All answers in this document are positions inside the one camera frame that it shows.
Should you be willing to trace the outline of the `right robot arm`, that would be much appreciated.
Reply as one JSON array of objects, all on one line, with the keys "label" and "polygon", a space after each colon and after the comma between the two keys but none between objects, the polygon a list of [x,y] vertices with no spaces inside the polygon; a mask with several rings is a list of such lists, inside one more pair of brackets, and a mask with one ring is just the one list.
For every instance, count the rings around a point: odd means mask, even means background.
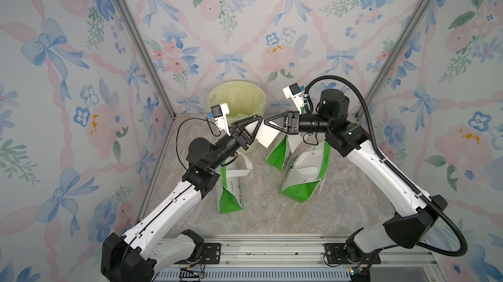
[{"label": "right robot arm", "polygon": [[316,114],[308,113],[308,97],[297,84],[283,89],[297,111],[267,118],[265,125],[289,136],[324,134],[325,142],[342,157],[357,165],[385,194],[395,209],[393,218],[353,233],[346,241],[353,261],[364,255],[393,247],[440,249],[423,243],[423,237],[438,219],[448,221],[447,202],[431,196],[406,177],[377,146],[370,130],[348,121],[349,98],[340,90],[322,92]]}]

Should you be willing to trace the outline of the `white paper receipt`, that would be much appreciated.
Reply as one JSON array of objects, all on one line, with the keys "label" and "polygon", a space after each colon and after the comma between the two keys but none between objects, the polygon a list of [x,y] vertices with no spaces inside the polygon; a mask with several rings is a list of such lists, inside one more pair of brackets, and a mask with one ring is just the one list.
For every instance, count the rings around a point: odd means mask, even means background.
[{"label": "white paper receipt", "polygon": [[281,131],[270,127],[263,121],[259,126],[258,132],[255,135],[255,140],[265,148],[269,148],[278,134],[281,134]]}]

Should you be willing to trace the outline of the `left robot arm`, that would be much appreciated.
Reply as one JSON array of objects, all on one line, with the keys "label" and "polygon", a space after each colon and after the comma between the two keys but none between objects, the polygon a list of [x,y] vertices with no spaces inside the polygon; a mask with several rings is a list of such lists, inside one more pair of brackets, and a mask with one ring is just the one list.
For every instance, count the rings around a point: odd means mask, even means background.
[{"label": "left robot arm", "polygon": [[162,238],[190,209],[215,187],[219,168],[238,149],[247,149],[263,119],[255,115],[231,125],[216,143],[198,137],[188,147],[188,168],[175,189],[148,216],[122,236],[110,234],[102,246],[101,273],[108,281],[152,281],[178,262],[197,264],[204,239],[192,230],[162,243]]}]

